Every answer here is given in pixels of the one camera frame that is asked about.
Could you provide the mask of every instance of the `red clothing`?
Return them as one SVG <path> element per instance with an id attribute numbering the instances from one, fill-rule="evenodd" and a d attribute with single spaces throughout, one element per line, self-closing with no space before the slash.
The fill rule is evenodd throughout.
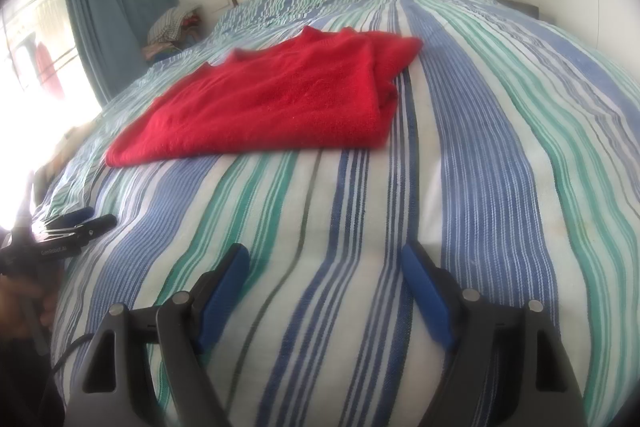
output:
<path id="1" fill-rule="evenodd" d="M 58 100 L 65 100 L 65 92 L 60 84 L 53 60 L 49 50 L 42 42 L 36 46 L 36 65 L 44 90 Z"/>
<path id="2" fill-rule="evenodd" d="M 385 144 L 392 81 L 422 42 L 345 28 L 205 63 L 156 98 L 111 144 L 112 167 L 213 153 Z"/>

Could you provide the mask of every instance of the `striped bedspread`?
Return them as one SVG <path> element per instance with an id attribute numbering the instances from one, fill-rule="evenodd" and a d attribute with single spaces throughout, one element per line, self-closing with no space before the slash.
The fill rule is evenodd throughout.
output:
<path id="1" fill-rule="evenodd" d="M 104 165 L 123 126 L 204 60 L 304 25 L 423 39 L 385 148 Z M 492 0 L 249 0 L 110 103 L 50 190 L 42 217 L 118 216 L 68 264 L 53 357 L 111 303 L 163 302 L 242 242 L 250 276 L 208 366 L 231 423 L 413 427 L 444 360 L 399 269 L 417 237 L 462 287 L 545 305 L 600 427 L 640 369 L 639 108 L 617 65 Z M 60 373 L 66 399 L 85 352 Z"/>

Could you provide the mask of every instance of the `cable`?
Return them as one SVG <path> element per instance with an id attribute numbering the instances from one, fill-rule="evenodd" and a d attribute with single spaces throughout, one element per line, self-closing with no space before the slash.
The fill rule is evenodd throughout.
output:
<path id="1" fill-rule="evenodd" d="M 44 391 L 42 391 L 42 398 L 40 399 L 40 404 L 38 406 L 38 420 L 42 417 L 42 409 L 47 400 L 47 395 L 49 394 L 49 390 L 54 383 L 53 377 L 60 370 L 60 368 L 65 365 L 66 359 L 71 356 L 78 346 L 84 344 L 87 341 L 90 341 L 94 337 L 93 333 L 85 333 L 84 335 L 80 335 L 76 340 L 74 340 L 69 346 L 65 349 L 65 352 L 62 353 L 62 356 L 58 359 L 58 361 L 51 368 L 51 372 L 49 373 L 49 378 L 47 378 L 47 383 L 44 386 Z"/>

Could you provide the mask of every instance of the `screw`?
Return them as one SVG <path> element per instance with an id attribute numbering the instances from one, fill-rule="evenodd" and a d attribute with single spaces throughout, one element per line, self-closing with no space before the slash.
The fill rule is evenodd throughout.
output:
<path id="1" fill-rule="evenodd" d="M 532 312 L 540 313 L 543 309 L 545 309 L 545 307 L 542 305 L 542 302 L 533 299 L 529 301 L 529 309 Z"/>
<path id="2" fill-rule="evenodd" d="M 191 295 L 189 295 L 189 292 L 178 292 L 178 293 L 174 293 L 174 295 L 171 297 L 171 300 L 174 302 L 174 304 L 186 304 L 187 302 L 189 302 L 189 299 L 191 298 Z"/>
<path id="3" fill-rule="evenodd" d="M 476 302 L 480 299 L 480 292 L 473 288 L 465 288 L 462 290 L 462 298 L 465 299 L 465 301 Z"/>
<path id="4" fill-rule="evenodd" d="M 116 317 L 117 315 L 120 315 L 123 311 L 124 311 L 124 304 L 117 303 L 109 306 L 109 314 L 113 315 L 114 317 Z"/>

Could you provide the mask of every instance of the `green stripe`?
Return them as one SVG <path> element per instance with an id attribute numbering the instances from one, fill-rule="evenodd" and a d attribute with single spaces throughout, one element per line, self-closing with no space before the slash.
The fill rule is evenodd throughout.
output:
<path id="1" fill-rule="evenodd" d="M 139 171 L 137 169 L 121 169 L 112 177 L 110 184 L 117 187 L 134 187 L 129 181 L 136 172 Z M 128 190 L 107 190 L 102 204 L 103 213 L 114 214 L 115 216 L 119 215 L 119 210 L 122 208 L 122 201 L 126 199 L 127 193 Z M 74 280 L 76 267 L 84 266 L 86 259 L 88 259 L 86 256 L 79 255 L 69 261 L 65 269 L 65 279 L 61 288 L 61 295 L 64 295 L 66 283 Z M 66 303 L 63 304 L 62 299 L 60 299 L 58 307 L 61 308 L 62 306 L 66 307 Z"/>
<path id="2" fill-rule="evenodd" d="M 608 304 L 608 296 L 606 291 L 596 292 L 596 295 L 592 295 L 594 287 L 597 289 L 601 285 L 603 288 L 607 288 L 606 278 L 602 273 L 602 268 L 600 266 L 598 256 L 596 252 L 591 248 L 588 236 L 586 235 L 586 229 L 584 227 L 584 221 L 580 214 L 579 207 L 577 205 L 577 201 L 575 200 L 575 193 L 572 191 L 571 187 L 571 179 L 569 176 L 568 168 L 566 165 L 566 158 L 562 154 L 562 148 L 559 146 L 558 142 L 552 137 L 552 135 L 547 131 L 545 125 L 538 120 L 537 117 L 530 111 L 529 107 L 527 107 L 527 102 L 533 103 L 533 105 L 539 110 L 539 112 L 545 117 L 546 121 L 550 124 L 550 126 L 564 139 L 569 143 L 570 149 L 572 153 L 575 155 L 577 159 L 577 172 L 578 179 L 582 182 L 584 187 L 584 193 L 588 198 L 588 203 L 591 209 L 591 213 L 593 214 L 593 219 L 596 224 L 596 228 L 599 232 L 601 239 L 607 247 L 607 250 L 610 254 L 610 259 L 613 261 L 616 272 L 618 275 L 619 282 L 622 286 L 622 291 L 620 292 L 620 308 L 622 313 L 625 312 L 626 302 L 624 299 L 625 294 L 625 278 L 624 278 L 624 268 L 620 264 L 620 258 L 622 257 L 622 253 L 618 249 L 616 242 L 612 235 L 607 230 L 606 223 L 602 219 L 602 213 L 600 212 L 600 206 L 596 198 L 594 198 L 593 191 L 591 190 L 592 180 L 590 179 L 589 173 L 584 166 L 584 160 L 580 150 L 578 149 L 578 144 L 575 142 L 571 133 L 567 131 L 559 120 L 557 120 L 551 112 L 547 109 L 552 107 L 555 109 L 555 112 L 562 115 L 565 120 L 568 120 L 573 127 L 573 131 L 578 136 L 578 142 L 582 144 L 584 149 L 588 154 L 588 157 L 591 160 L 591 164 L 596 171 L 596 181 L 600 185 L 604 200 L 607 208 L 612 213 L 613 218 L 616 220 L 618 224 L 618 229 L 623 235 L 627 246 L 632 251 L 634 248 L 637 248 L 636 237 L 633 233 L 633 230 L 629 223 L 626 221 L 623 214 L 620 212 L 613 195 L 613 189 L 609 183 L 607 178 L 607 174 L 605 172 L 604 166 L 600 161 L 596 151 L 594 150 L 590 140 L 584 133 L 584 130 L 581 128 L 578 121 L 570 115 L 567 111 L 558 106 L 558 104 L 548 96 L 548 93 L 543 89 L 540 80 L 533 74 L 530 74 L 527 71 L 527 78 L 524 78 L 521 74 L 521 68 L 511 67 L 514 63 L 517 63 L 516 57 L 514 57 L 513 53 L 508 49 L 502 42 L 496 39 L 493 35 L 487 32 L 482 25 L 475 22 L 468 16 L 464 16 L 462 18 L 460 15 L 453 12 L 453 10 L 448 9 L 443 5 L 437 5 L 430 0 L 420 0 L 426 6 L 430 6 L 435 9 L 441 16 L 443 16 L 453 27 L 454 29 L 465 38 L 466 42 L 483 58 L 487 66 L 494 72 L 495 76 L 499 79 L 500 83 L 504 87 L 504 89 L 508 92 L 511 100 L 513 101 L 517 110 L 523 115 L 526 119 L 527 123 L 532 128 L 534 135 L 541 142 L 543 147 L 545 148 L 549 158 L 552 162 L 554 168 L 554 174 L 556 176 L 556 181 L 559 189 L 559 198 L 561 201 L 562 210 L 565 214 L 565 221 L 567 223 L 567 228 L 570 236 L 570 241 L 572 247 L 574 248 L 575 253 L 577 254 L 578 262 L 580 263 L 580 268 L 583 271 L 587 281 L 588 287 L 590 288 L 589 299 L 590 299 L 590 309 L 593 311 L 596 310 L 596 317 L 594 320 L 590 321 L 591 325 L 591 333 L 594 337 L 594 343 L 592 343 L 592 360 L 590 365 L 590 375 L 588 378 L 587 389 L 585 390 L 585 404 L 586 409 L 590 417 L 594 417 L 599 413 L 600 407 L 603 405 L 602 402 L 604 400 L 602 394 L 604 393 L 604 382 L 602 372 L 599 371 L 599 374 L 594 375 L 593 370 L 594 366 L 596 368 L 608 367 L 608 358 L 609 358 L 609 349 L 606 346 L 610 346 L 610 331 L 609 331 L 609 323 L 601 324 L 600 319 L 607 319 L 607 315 L 610 317 L 610 312 L 607 313 L 608 308 L 610 307 Z M 467 30 L 461 30 L 459 24 L 462 24 Z M 493 41 L 495 49 L 488 44 L 487 39 Z M 482 44 L 488 49 L 489 54 L 485 49 L 482 48 L 478 44 L 478 42 L 482 42 Z M 501 51 L 504 55 L 507 56 L 509 61 L 506 61 L 502 55 L 498 54 L 496 50 Z M 506 68 L 508 74 L 505 74 L 502 70 L 499 70 L 496 67 L 496 64 L 501 64 L 503 68 Z M 513 87 L 510 84 L 509 78 L 517 79 L 520 84 L 521 89 L 527 94 L 529 100 L 523 100 L 516 93 Z M 529 86 L 535 86 L 538 93 L 545 98 L 545 102 L 537 99 L 535 93 L 530 89 Z M 595 273 L 593 270 L 598 268 L 599 273 Z M 606 300 L 606 304 L 603 306 L 599 301 L 599 298 L 603 298 Z M 604 343 L 602 342 L 601 330 L 604 329 Z M 621 353 L 620 353 L 620 361 L 624 361 L 626 357 L 626 343 L 624 339 L 622 339 L 621 345 Z M 600 360 L 601 354 L 604 354 L 604 360 Z M 620 371 L 618 372 L 616 378 L 616 392 L 614 395 L 618 395 L 620 392 L 625 376 L 625 365 L 624 363 L 619 364 Z M 609 410 L 608 415 L 612 415 L 611 409 Z"/>
<path id="3" fill-rule="evenodd" d="M 198 228 L 191 239 L 189 247 L 180 256 L 180 259 L 173 265 L 168 276 L 164 280 L 162 289 L 158 294 L 155 304 L 166 301 L 176 288 L 182 288 L 190 272 L 186 267 L 190 266 L 191 259 L 198 257 L 209 245 L 210 238 L 218 224 L 222 209 L 229 197 L 229 193 L 238 180 L 239 175 L 244 170 L 248 161 L 247 156 L 238 156 L 225 171 L 222 178 L 216 185 L 209 204 L 202 214 Z"/>
<path id="4" fill-rule="evenodd" d="M 269 293 L 267 298 L 265 299 L 262 306 L 260 306 L 260 310 L 256 315 L 249 332 L 247 333 L 246 338 L 244 339 L 244 343 L 242 344 L 242 349 L 240 351 L 240 356 L 238 357 L 238 361 L 236 362 L 236 367 L 234 369 L 234 375 L 231 380 L 231 387 L 229 389 L 229 395 L 227 397 L 225 412 L 228 414 L 231 410 L 231 406 L 233 405 L 234 398 L 236 396 L 236 390 L 238 389 L 238 383 L 240 381 L 240 376 L 242 373 L 242 368 L 244 367 L 244 361 L 246 360 L 247 353 L 249 352 L 249 347 L 254 339 L 255 333 L 258 330 L 258 326 L 260 322 L 264 318 L 265 313 L 267 312 L 267 308 L 270 306 L 271 301 L 273 301 L 274 297 L 280 291 L 280 288 L 287 281 L 289 276 L 293 273 L 293 270 L 296 268 L 298 261 L 300 260 L 300 256 L 302 255 L 302 249 L 305 246 L 306 239 L 306 224 L 309 216 L 309 207 L 311 206 L 311 198 L 314 193 L 314 189 L 316 187 L 316 179 L 318 177 L 318 168 L 320 166 L 320 159 L 322 157 L 322 150 L 318 151 L 318 155 L 316 155 L 316 161 L 314 163 L 314 169 L 311 173 L 311 178 L 309 179 L 308 187 L 306 188 L 306 197 L 305 197 L 305 206 L 302 212 L 302 221 L 300 222 L 300 236 L 298 238 L 298 247 L 296 248 L 296 253 L 293 256 L 289 267 L 285 274 L 281 277 L 278 283 L 275 285 L 273 290 Z"/>
<path id="5" fill-rule="evenodd" d="M 289 184 L 298 160 L 298 151 L 283 155 L 278 166 L 276 182 L 271 185 L 266 204 L 262 208 L 262 215 L 258 222 L 258 234 L 251 248 L 251 272 L 242 287 L 241 299 L 249 293 L 255 282 L 260 279 L 271 258 L 276 234 L 280 225 L 284 197 L 289 190 Z"/>
<path id="6" fill-rule="evenodd" d="M 252 171 L 252 174 L 250 175 L 249 179 L 242 187 L 241 195 L 238 198 L 238 201 L 235 203 L 234 213 L 225 231 L 225 237 L 222 242 L 222 248 L 220 249 L 220 253 L 217 254 L 217 256 L 212 260 L 210 264 L 210 268 L 213 268 L 218 263 L 218 261 L 220 260 L 220 257 L 222 256 L 222 253 L 224 253 L 232 243 L 235 243 L 240 239 L 242 231 L 244 230 L 244 226 L 246 224 L 247 216 L 250 213 L 252 204 L 254 203 L 255 194 L 266 172 L 267 165 L 275 156 L 276 156 L 276 153 L 265 153 L 259 157 L 258 162 L 254 168 L 254 171 Z M 268 193 L 273 194 L 274 197 L 270 198 L 271 205 L 269 206 L 269 208 L 267 207 L 263 208 L 262 217 L 258 222 L 257 231 L 256 231 L 258 236 L 263 235 L 265 238 L 269 237 L 270 244 L 266 245 L 268 250 L 262 252 L 262 256 L 265 256 L 265 258 L 260 264 L 260 271 L 256 273 L 254 270 L 254 273 L 252 274 L 253 275 L 252 281 L 250 282 L 250 284 L 255 283 L 259 275 L 261 275 L 261 273 L 264 270 L 264 264 L 267 262 L 271 254 L 275 233 L 278 229 L 278 224 L 280 220 L 280 211 L 282 209 L 282 199 L 284 198 L 284 195 L 286 194 L 286 191 L 289 187 L 289 182 L 291 179 L 292 171 L 295 166 L 297 157 L 298 157 L 297 153 L 285 153 L 284 155 L 281 155 L 280 163 L 278 164 L 276 173 L 273 177 L 273 180 L 271 181 L 271 185 L 268 190 Z M 226 192 L 226 195 L 224 196 L 225 201 L 228 200 L 229 192 L 230 192 L 230 189 Z M 279 205 L 279 208 L 274 208 L 274 205 L 276 203 Z M 217 222 L 220 218 L 220 215 L 221 214 L 218 213 L 218 215 L 215 218 L 215 221 L 216 221 L 215 225 L 209 229 L 211 233 L 215 229 L 215 226 L 217 226 Z M 181 282 L 174 282 L 172 284 L 172 288 L 168 292 L 169 295 L 175 292 L 176 290 L 183 288 L 184 284 L 186 283 L 186 279 L 188 278 L 188 276 L 191 275 L 197 263 L 201 261 L 205 252 L 206 250 L 200 249 L 198 254 L 191 255 L 189 262 L 186 263 L 185 266 L 181 269 L 181 272 L 183 273 L 184 277 L 181 279 Z M 252 254 L 252 258 L 253 258 L 255 251 L 252 250 L 250 253 Z M 245 295 L 245 293 L 246 293 L 246 287 L 243 287 L 242 295 Z M 208 354 L 204 356 L 205 363 L 208 359 L 208 356 L 209 356 Z M 160 364 L 160 367 L 159 367 L 158 381 L 159 381 L 158 390 L 157 390 L 158 402 L 163 407 L 166 408 L 169 403 L 170 394 L 168 389 L 168 382 L 166 379 L 166 372 L 164 370 L 164 365 L 162 363 Z"/>
<path id="7" fill-rule="evenodd" d="M 468 10 L 467 6 L 461 5 L 461 8 L 463 10 Z M 475 15 L 475 11 L 474 10 L 470 10 L 470 12 Z M 482 17 L 479 17 L 481 24 L 485 23 L 487 25 L 491 25 L 490 22 L 488 22 L 487 20 L 485 20 Z M 501 21 L 503 24 L 505 25 L 511 25 L 511 26 L 517 26 L 517 24 L 515 22 L 512 22 L 510 20 L 506 20 L 506 21 Z M 556 30 L 558 33 L 560 33 L 561 35 L 564 35 L 565 38 L 567 38 L 567 40 L 572 41 L 571 37 L 566 34 L 565 32 L 558 30 L 558 28 L 553 28 L 552 26 L 550 26 L 551 30 Z M 497 27 L 495 27 L 495 30 L 497 32 L 500 32 L 501 30 Z M 586 55 L 590 55 L 590 53 L 588 52 L 588 50 L 583 49 L 582 50 Z M 562 55 L 559 54 L 555 54 L 552 53 L 553 57 L 555 58 L 555 61 L 559 63 L 560 67 L 562 67 L 562 65 L 564 64 L 564 62 L 566 61 L 565 57 L 563 57 Z M 610 71 L 607 71 L 607 68 L 604 66 L 604 62 L 608 62 L 608 60 L 604 60 L 603 63 L 600 65 L 602 67 L 602 69 L 606 72 L 610 74 L 611 79 L 614 79 L 614 75 L 611 74 Z M 550 80 L 555 79 L 556 76 L 555 74 L 551 74 L 551 76 L 549 76 Z M 556 93 L 558 94 L 558 96 L 562 96 L 561 93 L 559 92 L 559 89 L 557 86 L 553 85 L 553 89 L 556 91 Z M 633 89 L 634 92 L 638 92 L 638 86 L 635 86 Z M 574 100 L 565 97 L 564 98 L 566 103 L 569 104 L 575 104 Z M 593 120 L 593 115 L 589 114 L 587 111 L 584 110 L 584 108 L 580 105 L 578 107 L 575 107 L 575 110 L 577 113 L 579 113 L 586 121 L 585 126 L 590 127 L 594 134 L 598 135 L 598 132 L 594 129 L 594 126 L 591 124 L 591 121 Z M 607 121 L 609 120 L 608 115 L 604 115 L 603 117 L 607 118 Z M 626 175 L 626 170 L 623 168 L 623 166 L 620 164 L 620 162 L 616 162 L 614 159 L 614 154 L 610 153 L 608 149 L 606 149 L 605 145 L 604 145 L 604 140 L 601 140 L 600 137 L 598 136 L 598 142 L 600 143 L 600 145 L 603 147 L 604 150 L 604 154 L 606 155 L 606 157 L 609 159 L 609 162 L 611 164 L 611 168 L 613 169 L 613 171 L 615 172 L 615 178 L 614 180 L 618 181 L 620 184 L 620 187 L 624 187 L 624 179 L 628 180 L 628 176 Z M 615 188 L 610 186 L 610 192 L 607 192 L 606 195 L 609 196 L 609 202 L 613 201 L 616 204 L 616 209 L 619 209 L 620 206 L 617 204 L 618 202 L 623 202 L 626 203 L 626 207 L 629 209 L 630 213 L 633 214 L 633 216 L 630 216 L 630 218 L 633 219 L 633 217 L 638 218 L 640 220 L 640 214 L 638 214 L 638 212 L 635 210 L 634 206 L 631 204 L 629 198 L 627 198 L 626 196 L 626 191 L 624 190 L 624 188 L 622 189 L 622 191 L 620 192 L 616 192 Z M 630 258 L 631 261 L 631 265 L 632 265 L 632 272 L 633 273 L 638 273 L 639 271 L 639 264 L 638 264 L 638 257 L 634 254 L 637 250 L 638 247 L 638 237 L 637 235 L 632 231 L 631 229 L 631 224 L 629 223 L 629 219 L 627 219 L 626 217 L 623 217 L 623 221 L 621 223 L 623 230 L 622 230 L 622 236 L 626 239 L 627 241 L 627 246 L 628 246 L 628 253 L 629 256 L 628 258 Z M 639 293 L 640 293 L 640 288 L 639 285 L 634 282 L 631 285 L 631 298 L 630 298 L 630 306 L 627 306 L 628 301 L 626 299 L 626 279 L 624 278 L 624 272 L 625 272 L 625 267 L 623 266 L 623 264 L 620 264 L 618 261 L 622 256 L 619 255 L 617 257 L 613 258 L 614 263 L 616 263 L 616 271 L 618 274 L 618 278 L 622 279 L 622 289 L 621 292 L 619 294 L 619 298 L 620 301 L 623 303 L 624 307 L 622 308 L 622 314 L 625 314 L 625 312 L 627 311 L 632 311 L 634 308 L 637 307 L 638 305 L 638 301 L 639 301 Z M 621 330 L 621 337 L 623 337 L 625 335 L 625 330 L 628 330 L 630 332 L 630 334 L 632 335 L 632 338 L 634 341 L 636 341 L 637 344 L 637 335 L 636 335 L 636 331 L 638 330 L 638 323 L 636 321 L 636 327 L 633 327 L 633 325 L 631 325 L 631 327 L 629 328 L 627 326 L 627 323 L 625 321 L 625 318 L 622 318 L 620 320 L 620 330 Z M 629 347 L 629 353 L 628 353 L 628 358 L 625 358 L 624 353 L 621 354 L 620 359 L 623 360 L 623 370 L 622 371 L 616 371 L 616 378 L 617 378 L 617 382 L 619 384 L 619 386 L 622 388 L 622 391 L 620 393 L 617 394 L 617 396 L 611 396 L 611 394 L 609 394 L 607 397 L 610 401 L 610 408 L 607 412 L 606 417 L 607 418 L 611 418 L 616 411 L 619 409 L 619 407 L 622 406 L 622 403 L 624 402 L 624 398 L 625 398 L 625 389 L 629 386 L 629 385 L 633 385 L 637 380 L 638 380 L 638 373 L 640 372 L 640 350 L 636 349 L 635 346 L 630 346 Z M 602 379 L 603 380 L 603 386 L 602 386 L 602 390 L 603 392 L 606 391 L 606 379 Z"/>
<path id="8" fill-rule="evenodd" d="M 104 154 L 113 139 L 148 108 L 154 97 L 194 71 L 204 60 L 219 60 L 235 46 L 263 48 L 272 42 L 281 41 L 284 37 L 288 38 L 300 31 L 305 24 L 301 14 L 312 9 L 318 11 L 318 16 L 334 15 L 332 25 L 341 28 L 357 23 L 364 14 L 377 9 L 385 0 L 367 0 L 359 7 L 353 7 L 351 4 L 360 3 L 362 0 L 334 0 L 331 3 L 325 0 L 292 0 L 286 9 L 287 0 L 268 0 L 266 4 L 264 1 L 250 0 L 244 4 L 242 10 L 231 10 L 216 25 L 213 35 L 207 40 L 207 44 L 210 45 L 194 46 L 183 54 L 180 60 L 164 64 L 162 69 L 159 66 L 150 68 L 129 89 L 105 107 L 96 131 L 68 166 L 69 171 L 74 172 L 74 177 L 56 188 L 52 201 L 45 205 L 46 215 L 50 216 L 54 211 L 67 211 L 77 206 L 84 191 L 90 190 Z M 241 31 L 247 24 L 252 25 L 250 33 Z"/>
<path id="9" fill-rule="evenodd" d="M 598 50 L 591 48 L 582 42 L 578 42 L 575 36 L 564 31 L 562 28 L 551 24 L 545 24 L 544 26 L 559 34 L 569 42 L 572 42 L 582 53 L 587 55 L 594 62 L 599 63 L 600 67 L 612 80 L 616 82 L 616 85 L 626 94 L 627 98 L 631 99 L 636 104 L 636 107 L 640 107 L 640 87 L 625 70 L 620 68 L 617 63 L 610 60 Z"/>

